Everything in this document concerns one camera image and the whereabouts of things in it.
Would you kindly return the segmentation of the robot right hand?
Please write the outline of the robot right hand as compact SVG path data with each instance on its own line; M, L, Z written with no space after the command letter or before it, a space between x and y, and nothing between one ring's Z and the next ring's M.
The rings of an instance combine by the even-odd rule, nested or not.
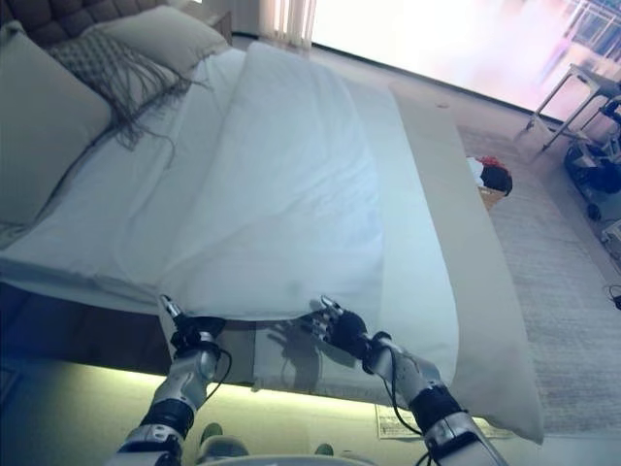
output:
M301 318L302 328L317 340L362 361L369 350L364 320L328 296L322 295L318 304L316 310Z

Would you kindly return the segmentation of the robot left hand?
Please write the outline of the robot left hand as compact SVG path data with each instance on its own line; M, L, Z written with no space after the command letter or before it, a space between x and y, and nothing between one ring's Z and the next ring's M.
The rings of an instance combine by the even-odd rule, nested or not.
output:
M211 316L189 316L168 295L160 294L163 310L171 318L175 331L170 339L176 350L213 344L225 327L226 320Z

